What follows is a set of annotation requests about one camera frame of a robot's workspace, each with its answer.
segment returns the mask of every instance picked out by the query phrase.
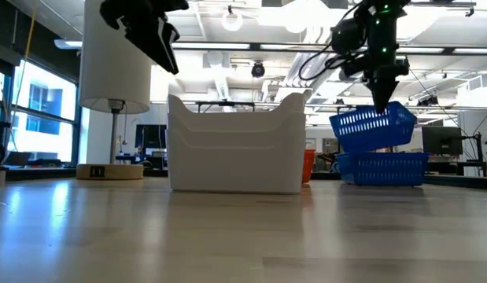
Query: lamp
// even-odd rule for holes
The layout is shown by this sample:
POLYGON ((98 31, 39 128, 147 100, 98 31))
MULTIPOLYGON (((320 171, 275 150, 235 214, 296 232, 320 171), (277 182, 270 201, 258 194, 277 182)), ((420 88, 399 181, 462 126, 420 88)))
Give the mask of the lamp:
POLYGON ((152 64, 119 31, 106 25, 99 14, 102 2, 86 0, 84 5, 79 103, 113 115, 110 158, 109 164, 80 164, 77 178, 143 178, 143 166, 115 164, 117 116, 149 111, 152 64))

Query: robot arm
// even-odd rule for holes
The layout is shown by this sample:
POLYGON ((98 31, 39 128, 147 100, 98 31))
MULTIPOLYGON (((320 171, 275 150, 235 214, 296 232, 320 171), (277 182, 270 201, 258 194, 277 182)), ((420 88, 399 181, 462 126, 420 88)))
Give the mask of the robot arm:
POLYGON ((126 39, 166 71, 176 74, 172 43, 180 39, 179 32, 168 23, 166 12, 189 9, 185 0, 105 0, 100 14, 111 28, 126 29, 126 39))

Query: lamp base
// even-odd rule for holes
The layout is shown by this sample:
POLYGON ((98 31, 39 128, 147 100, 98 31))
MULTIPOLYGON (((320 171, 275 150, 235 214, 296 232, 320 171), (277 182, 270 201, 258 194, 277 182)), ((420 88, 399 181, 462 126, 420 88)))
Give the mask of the lamp base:
POLYGON ((143 165, 79 164, 76 177, 80 180, 141 180, 143 165))

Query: blue plastic basket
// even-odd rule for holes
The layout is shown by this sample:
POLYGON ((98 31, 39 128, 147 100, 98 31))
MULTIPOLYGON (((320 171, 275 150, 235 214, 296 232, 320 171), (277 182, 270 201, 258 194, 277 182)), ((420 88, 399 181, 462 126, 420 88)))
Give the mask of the blue plastic basket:
POLYGON ((345 153, 338 155, 341 179, 358 186, 420 186, 427 153, 345 153))
POLYGON ((330 124, 346 153, 364 153, 411 141, 416 117, 401 103, 390 102, 382 114, 373 106, 331 116, 330 124))

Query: ceiling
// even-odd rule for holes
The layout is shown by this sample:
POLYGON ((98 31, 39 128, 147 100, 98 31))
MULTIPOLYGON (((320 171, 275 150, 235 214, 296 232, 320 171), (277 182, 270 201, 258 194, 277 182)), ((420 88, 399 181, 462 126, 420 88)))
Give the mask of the ceiling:
MULTIPOLYGON (((9 0, 27 14, 31 14, 35 1, 9 0)), ((301 0, 313 3, 315 0, 301 0)), ((83 32, 83 0, 39 0, 38 21, 57 33, 62 38, 80 40, 83 32)), ((465 17, 467 9, 432 10, 421 8, 408 11, 409 16, 400 27, 403 35, 408 38, 407 44, 420 46, 487 46, 487 6, 480 4, 472 17, 465 17)), ((295 7, 294 17, 302 21, 313 22, 321 20, 321 25, 328 26, 335 23, 340 10, 324 10, 295 7)), ((213 41, 213 42, 305 42, 309 39, 309 30, 301 33, 289 32, 287 25, 294 17, 286 10, 262 8, 259 0, 242 2, 232 1, 198 1, 190 2, 190 9, 169 13, 169 21, 174 24, 183 41, 213 41), (238 31, 228 31, 221 24, 223 13, 227 5, 232 4, 233 10, 243 15, 243 25, 238 31)), ((203 69, 202 56, 205 51, 176 51, 180 73, 172 78, 177 85, 183 86, 181 91, 186 93, 203 94, 207 89, 215 88, 210 71, 203 69)), ((283 79, 289 70, 296 66, 299 55, 295 53, 266 53, 266 52, 227 52, 231 62, 231 69, 227 73, 227 85, 230 89, 261 90, 263 83, 270 79, 283 79), (254 61, 263 61, 266 67, 266 77, 253 79, 250 75, 254 61)), ((475 72, 487 72, 487 56, 457 57, 457 56, 409 56, 411 69, 420 78, 425 88, 450 82, 448 89, 441 89, 441 96, 456 95, 457 87, 465 83, 475 72)), ((413 75, 401 78, 394 97, 408 98, 423 92, 423 86, 413 75)), ((324 87, 324 91, 338 89, 332 83, 324 87)), ((334 97, 370 97, 371 93, 360 83, 341 88, 334 97)), ((323 97, 326 94, 315 94, 323 97)))

